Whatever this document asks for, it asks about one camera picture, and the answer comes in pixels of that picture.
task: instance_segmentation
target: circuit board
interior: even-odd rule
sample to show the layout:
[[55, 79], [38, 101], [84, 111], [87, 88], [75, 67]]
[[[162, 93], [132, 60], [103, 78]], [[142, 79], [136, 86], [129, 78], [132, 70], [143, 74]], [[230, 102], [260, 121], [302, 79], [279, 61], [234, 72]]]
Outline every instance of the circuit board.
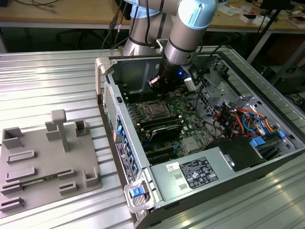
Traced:
[[[158, 160], [158, 157], [161, 158], [163, 153], [171, 152], [171, 156], [165, 157], [165, 160], [176, 159], [203, 151], [213, 141], [213, 137], [203, 125], [202, 119], [194, 111], [190, 99], [187, 97], [187, 93], [176, 90], [171, 92], [163, 101], [153, 100], [126, 104], [151, 164], [164, 162], [164, 160]], [[177, 137], [152, 142], [147, 132], [139, 128], [139, 122], [163, 120], [173, 115], [181, 118], [179, 125], [182, 125], [182, 130]]]

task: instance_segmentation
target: motherboard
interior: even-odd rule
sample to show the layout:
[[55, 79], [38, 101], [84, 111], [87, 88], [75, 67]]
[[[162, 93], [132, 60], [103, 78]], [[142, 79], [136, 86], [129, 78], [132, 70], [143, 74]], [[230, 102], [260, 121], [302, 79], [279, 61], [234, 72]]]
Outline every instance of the motherboard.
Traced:
[[211, 136], [192, 106], [189, 92], [177, 89], [164, 100], [128, 103], [127, 110], [152, 165], [203, 151]]

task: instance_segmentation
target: power supply label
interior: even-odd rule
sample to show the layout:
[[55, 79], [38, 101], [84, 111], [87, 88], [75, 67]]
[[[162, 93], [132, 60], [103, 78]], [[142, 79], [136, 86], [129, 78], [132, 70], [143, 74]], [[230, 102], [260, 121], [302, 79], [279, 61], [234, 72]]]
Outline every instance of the power supply label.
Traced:
[[125, 176], [127, 177], [128, 184], [130, 184], [134, 180], [133, 180], [132, 171], [130, 169], [130, 164], [128, 162], [128, 157], [125, 154], [125, 150], [123, 148], [122, 143], [117, 143], [117, 144], [115, 144], [115, 146], [116, 146], [116, 149], [118, 151], [118, 154], [119, 154], [119, 157], [120, 157], [120, 160], [121, 160], [121, 164], [123, 166], [123, 170], [124, 170]]
[[212, 166], [205, 157], [181, 164], [180, 169], [192, 189], [218, 180]]

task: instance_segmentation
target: black chair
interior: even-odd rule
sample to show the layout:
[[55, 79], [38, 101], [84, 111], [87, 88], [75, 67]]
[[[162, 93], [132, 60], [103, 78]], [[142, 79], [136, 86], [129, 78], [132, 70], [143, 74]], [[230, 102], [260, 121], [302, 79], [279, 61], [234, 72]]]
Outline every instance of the black chair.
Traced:
[[58, 42], [61, 41], [61, 35], [64, 35], [64, 34], [67, 34], [67, 33], [75, 33], [75, 32], [80, 32], [81, 33], [81, 36], [79, 37], [77, 45], [76, 45], [76, 49], [79, 49], [83, 38], [87, 37], [88, 35], [96, 37], [98, 40], [101, 41], [101, 44], [104, 41], [104, 37], [96, 34], [92, 29], [71, 29], [71, 30], [65, 30], [65, 31], [62, 31], [62, 32], [58, 32], [56, 34], [56, 41], [58, 41]]

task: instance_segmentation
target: floor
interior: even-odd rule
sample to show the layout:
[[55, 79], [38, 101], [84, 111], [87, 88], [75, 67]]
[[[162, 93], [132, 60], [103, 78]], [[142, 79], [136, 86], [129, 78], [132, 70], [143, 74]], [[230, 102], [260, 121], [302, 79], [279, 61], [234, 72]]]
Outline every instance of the floor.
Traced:
[[[64, 34], [61, 41], [56, 40], [56, 34], [67, 29], [45, 29], [45, 28], [29, 28], [30, 36], [27, 37], [23, 28], [3, 28], [3, 39], [8, 52], [43, 52], [43, 51], [70, 51], [76, 50], [80, 32]], [[100, 36], [105, 36], [107, 31], [95, 30]], [[126, 31], [123, 31], [118, 37], [125, 37]], [[102, 41], [93, 36], [84, 37], [80, 50], [100, 49]]]

